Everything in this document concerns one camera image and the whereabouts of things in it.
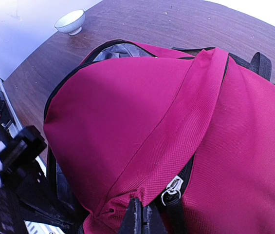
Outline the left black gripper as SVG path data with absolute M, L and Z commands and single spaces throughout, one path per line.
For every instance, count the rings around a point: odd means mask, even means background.
M 1 178 L 20 202 L 24 220 L 57 227 L 74 227 L 76 218 L 51 190 L 36 157 L 46 148 L 35 126 L 23 128 L 0 153 Z

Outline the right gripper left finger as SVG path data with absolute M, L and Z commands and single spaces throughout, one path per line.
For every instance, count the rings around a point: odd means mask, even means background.
M 138 198 L 130 200 L 118 234 L 143 233 L 143 206 Z

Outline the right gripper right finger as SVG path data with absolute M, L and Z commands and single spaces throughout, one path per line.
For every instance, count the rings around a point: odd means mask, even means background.
M 143 234 L 165 234 L 166 229 L 163 224 L 161 215 L 154 203 L 151 203 L 143 208 L 142 221 Z

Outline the red backpack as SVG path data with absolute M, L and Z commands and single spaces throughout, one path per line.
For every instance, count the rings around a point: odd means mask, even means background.
M 275 84 L 260 53 L 93 50 L 50 94 L 49 147 L 85 234 L 117 234 L 129 202 L 157 206 L 166 234 L 275 234 Z

